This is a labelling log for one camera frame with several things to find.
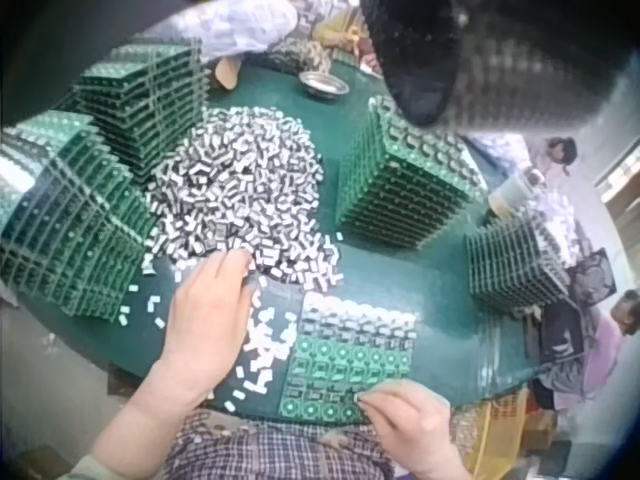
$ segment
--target hand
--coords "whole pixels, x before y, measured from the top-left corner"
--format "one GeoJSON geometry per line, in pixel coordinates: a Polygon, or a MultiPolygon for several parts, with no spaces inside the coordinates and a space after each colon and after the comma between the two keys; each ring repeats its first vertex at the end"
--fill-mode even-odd
{"type": "Polygon", "coordinates": [[[245,250],[214,253],[171,302],[156,365],[164,381],[194,406],[227,375],[242,346],[253,295],[252,288],[242,287],[250,260],[245,250]]]}
{"type": "Polygon", "coordinates": [[[358,405],[396,462],[420,479],[468,479],[451,443],[445,402],[409,380],[383,382],[358,395],[358,405]]]}
{"type": "Polygon", "coordinates": [[[347,52],[353,52],[353,48],[355,46],[355,38],[348,32],[340,32],[336,33],[333,42],[334,46],[340,47],[347,52]]]}
{"type": "Polygon", "coordinates": [[[380,68],[380,64],[378,63],[378,57],[375,53],[368,53],[362,57],[362,63],[364,63],[367,67],[373,70],[375,73],[381,73],[382,69],[380,68]]]}

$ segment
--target green work surface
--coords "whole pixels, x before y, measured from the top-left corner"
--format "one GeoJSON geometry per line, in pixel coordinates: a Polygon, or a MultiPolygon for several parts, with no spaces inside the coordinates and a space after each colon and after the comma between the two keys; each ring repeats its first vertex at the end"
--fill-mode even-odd
{"type": "MultiPolygon", "coordinates": [[[[335,232],[340,160],[365,119],[369,97],[384,91],[381,81],[346,65],[335,65],[332,71],[351,87],[347,96],[335,102],[310,97],[294,76],[258,67],[243,67],[234,91],[211,98],[213,106],[273,106],[302,120],[324,156],[326,176],[320,188],[318,221],[320,231],[330,234],[335,232]]],[[[453,405],[473,403],[510,389],[535,370],[524,353],[522,325],[509,319],[489,321],[469,295],[464,234],[474,230],[485,210],[485,205],[471,206],[421,251],[381,247],[343,232],[345,241],[338,243],[342,255],[338,269],[345,281],[329,292],[342,300],[415,313],[418,338],[410,378],[444,395],[453,405]]],[[[42,323],[92,359],[112,362],[143,376],[162,349],[164,331],[156,327],[154,319],[167,320],[176,288],[166,259],[156,261],[155,268],[155,277],[137,275],[132,281],[140,285],[140,291],[125,296],[124,304],[131,307],[127,327],[93,318],[68,318],[38,299],[23,301],[42,323]],[[150,314],[146,305],[152,294],[160,295],[161,303],[150,314]]],[[[272,281],[269,285],[261,301],[263,308],[276,308],[270,325],[277,333],[280,324],[286,323],[285,312],[300,313],[303,292],[300,287],[272,281]]],[[[250,358],[242,353],[239,359],[245,372],[249,372],[250,358]]],[[[214,406],[221,408],[231,399],[238,414],[279,418],[286,371],[286,361],[274,361],[269,393],[248,392],[240,401],[231,397],[232,390],[242,384],[232,370],[228,381],[216,390],[214,406]]]]}

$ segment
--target yellow crate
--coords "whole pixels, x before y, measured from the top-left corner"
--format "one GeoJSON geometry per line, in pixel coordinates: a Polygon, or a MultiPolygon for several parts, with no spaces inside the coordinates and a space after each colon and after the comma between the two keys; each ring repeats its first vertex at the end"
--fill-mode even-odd
{"type": "Polygon", "coordinates": [[[478,437],[464,464],[477,480],[501,479],[518,459],[528,390],[484,402],[476,418],[478,437]]]}

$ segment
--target metal bowl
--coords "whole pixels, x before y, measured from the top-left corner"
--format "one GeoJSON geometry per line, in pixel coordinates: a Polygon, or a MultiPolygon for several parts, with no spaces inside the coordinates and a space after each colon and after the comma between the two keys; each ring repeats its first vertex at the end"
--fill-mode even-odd
{"type": "Polygon", "coordinates": [[[349,85],[328,73],[302,72],[298,78],[312,95],[333,100],[349,93],[349,85]]]}

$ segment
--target pink shirt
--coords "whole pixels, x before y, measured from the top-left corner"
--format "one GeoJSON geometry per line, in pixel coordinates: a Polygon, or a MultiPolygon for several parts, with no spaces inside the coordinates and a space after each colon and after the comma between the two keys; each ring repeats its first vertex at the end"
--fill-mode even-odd
{"type": "MultiPolygon", "coordinates": [[[[622,332],[618,324],[608,313],[600,316],[593,348],[585,360],[584,392],[587,398],[602,388],[607,382],[622,347],[622,332]]],[[[553,393],[556,410],[564,410],[582,402],[581,395],[571,393],[553,393]]]]}

